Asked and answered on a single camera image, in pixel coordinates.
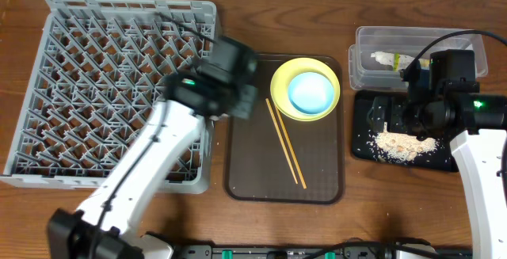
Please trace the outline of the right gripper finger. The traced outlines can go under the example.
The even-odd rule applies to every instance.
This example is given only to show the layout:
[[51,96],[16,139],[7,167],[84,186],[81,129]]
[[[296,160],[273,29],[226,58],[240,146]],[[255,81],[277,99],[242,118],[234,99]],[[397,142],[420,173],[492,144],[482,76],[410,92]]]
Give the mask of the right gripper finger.
[[407,132],[403,119],[405,100],[402,97],[391,98],[390,132]]
[[367,122],[373,131],[383,131],[391,116],[391,97],[377,96],[367,113]]

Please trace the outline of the rice food waste pile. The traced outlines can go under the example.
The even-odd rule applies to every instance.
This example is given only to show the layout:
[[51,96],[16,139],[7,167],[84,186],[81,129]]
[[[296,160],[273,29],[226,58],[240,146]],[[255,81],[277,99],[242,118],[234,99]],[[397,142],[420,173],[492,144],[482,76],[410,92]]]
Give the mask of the rice food waste pile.
[[372,139],[366,142],[371,152],[377,153],[376,158],[381,162],[387,160],[397,164],[412,162],[415,158],[433,154],[440,144],[432,138],[419,141],[415,136],[389,132],[387,122],[383,131],[373,133]]

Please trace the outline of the yellow plate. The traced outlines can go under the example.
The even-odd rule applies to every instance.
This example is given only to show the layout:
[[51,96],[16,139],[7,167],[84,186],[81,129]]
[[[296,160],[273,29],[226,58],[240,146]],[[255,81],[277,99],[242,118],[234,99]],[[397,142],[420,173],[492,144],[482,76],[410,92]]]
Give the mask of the yellow plate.
[[[289,101],[289,83],[295,76],[305,72],[322,74],[332,83],[334,88],[334,99],[332,105],[325,112],[315,115],[305,114],[298,111]],[[334,110],[340,99],[341,86],[337,75],[324,62],[312,58],[295,58],[283,63],[275,71],[270,83],[270,94],[274,105],[285,116],[298,121],[314,121],[322,119]]]

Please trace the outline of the green snack wrapper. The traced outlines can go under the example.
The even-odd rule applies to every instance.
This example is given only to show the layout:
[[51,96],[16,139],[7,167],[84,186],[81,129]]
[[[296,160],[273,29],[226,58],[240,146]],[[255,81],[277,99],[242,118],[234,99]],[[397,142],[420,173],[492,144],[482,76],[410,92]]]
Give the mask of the green snack wrapper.
[[405,70],[415,58],[409,55],[399,53],[388,53],[384,51],[375,51],[370,56],[377,62],[391,67],[393,71]]

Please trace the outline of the light blue bowl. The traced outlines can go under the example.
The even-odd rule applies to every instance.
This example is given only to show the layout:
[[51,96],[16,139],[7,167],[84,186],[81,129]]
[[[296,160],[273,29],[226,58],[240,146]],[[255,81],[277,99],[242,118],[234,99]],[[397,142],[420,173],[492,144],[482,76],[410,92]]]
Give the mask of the light blue bowl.
[[295,76],[289,83],[288,99],[302,113],[320,114],[332,105],[334,88],[324,75],[305,72]]

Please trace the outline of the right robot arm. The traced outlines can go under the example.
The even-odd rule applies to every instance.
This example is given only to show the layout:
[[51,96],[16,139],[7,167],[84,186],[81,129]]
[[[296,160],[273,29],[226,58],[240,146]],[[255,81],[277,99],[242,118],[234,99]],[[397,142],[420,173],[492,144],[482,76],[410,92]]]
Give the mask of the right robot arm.
[[448,142],[471,223],[473,256],[506,256],[506,98],[480,94],[475,54],[434,52],[429,68],[401,71],[406,97],[378,96],[366,116],[374,131]]

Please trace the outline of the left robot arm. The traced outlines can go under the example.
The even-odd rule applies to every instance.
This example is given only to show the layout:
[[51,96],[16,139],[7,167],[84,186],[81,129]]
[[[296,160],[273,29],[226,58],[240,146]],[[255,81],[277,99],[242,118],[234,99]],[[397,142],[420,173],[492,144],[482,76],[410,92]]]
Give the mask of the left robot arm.
[[212,41],[195,72],[165,76],[165,90],[135,142],[103,184],[75,212],[57,209],[47,225],[53,258],[171,258],[173,247],[137,230],[177,160],[210,119],[247,118],[257,95],[250,84],[256,52],[227,36]]

